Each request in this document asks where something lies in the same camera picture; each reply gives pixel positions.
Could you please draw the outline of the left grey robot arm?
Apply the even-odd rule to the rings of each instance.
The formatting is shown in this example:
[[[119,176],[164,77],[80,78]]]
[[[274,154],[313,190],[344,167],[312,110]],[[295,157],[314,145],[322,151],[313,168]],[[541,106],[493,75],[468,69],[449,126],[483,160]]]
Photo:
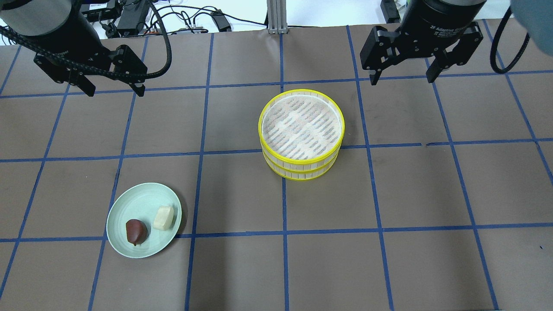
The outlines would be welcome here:
[[[73,0],[3,0],[1,19],[9,29],[42,48],[34,63],[56,83],[69,83],[87,96],[95,85],[89,80],[94,67],[120,73],[119,79],[138,95],[144,95],[146,65],[128,45],[106,48],[93,26]]]

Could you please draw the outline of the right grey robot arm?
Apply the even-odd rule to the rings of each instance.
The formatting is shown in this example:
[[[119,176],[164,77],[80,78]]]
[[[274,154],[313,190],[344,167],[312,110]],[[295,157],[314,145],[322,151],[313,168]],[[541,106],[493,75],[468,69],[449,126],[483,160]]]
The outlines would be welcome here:
[[[429,83],[454,65],[468,63],[483,39],[476,15],[483,0],[410,0],[396,30],[374,26],[359,54],[369,80],[377,85],[385,69],[407,59],[434,57]]]

